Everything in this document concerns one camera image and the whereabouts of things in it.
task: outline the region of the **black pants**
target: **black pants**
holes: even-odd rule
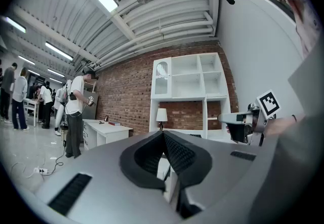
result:
[[[17,122],[17,113],[19,115],[19,124],[21,129],[26,129],[26,120],[25,120],[25,111],[24,111],[24,102],[18,102],[12,99],[12,123],[14,124],[15,129],[19,129],[18,122]]]
[[[66,153],[73,154],[74,157],[81,155],[80,141],[82,136],[82,114],[77,112],[71,115],[67,115],[68,131],[66,135]]]
[[[43,122],[44,119],[44,102],[40,102],[39,103],[39,107],[38,107],[38,120]]]
[[[52,102],[48,102],[44,105],[45,128],[50,127],[51,108],[52,108]]]
[[[5,90],[1,88],[0,114],[1,117],[5,118],[6,120],[9,119],[8,117],[9,105],[10,105],[10,94],[6,93]]]

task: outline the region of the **ceiling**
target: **ceiling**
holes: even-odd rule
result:
[[[109,13],[97,0],[14,0],[4,15],[26,33],[3,22],[1,35],[9,51],[35,63],[33,70],[49,74],[49,68],[68,79],[85,65],[100,70],[166,43],[215,36],[218,0],[116,1]]]

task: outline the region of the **cabinet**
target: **cabinet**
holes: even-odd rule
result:
[[[230,113],[230,101],[226,78],[222,63],[217,53],[194,54],[188,56],[169,57],[154,61],[150,131],[157,130],[156,113],[160,101],[201,101],[202,130],[180,130],[186,134],[200,134],[210,140],[230,141],[226,124],[220,130],[209,130],[208,101],[219,101],[221,113]]]
[[[154,61],[151,97],[171,98],[171,75],[171,58]]]

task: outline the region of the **floor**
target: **floor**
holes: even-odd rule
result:
[[[64,147],[61,137],[54,134],[53,117],[51,117],[50,129],[42,129],[40,124],[36,124],[34,128],[33,117],[30,116],[27,123],[30,129],[22,131],[14,130],[12,124],[0,122],[0,155],[11,180],[34,193],[51,177],[44,176],[43,179],[39,173],[32,174],[34,168],[47,168],[49,172],[53,171],[55,160],[63,154]],[[61,157],[57,162],[63,162],[64,165],[57,165],[53,175],[73,160],[73,157],[67,158],[65,155]]]

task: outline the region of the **glass cabinet door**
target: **glass cabinet door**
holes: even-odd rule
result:
[[[171,97],[171,57],[154,61],[151,97]]]
[[[168,64],[160,62],[156,66],[155,94],[168,93]]]

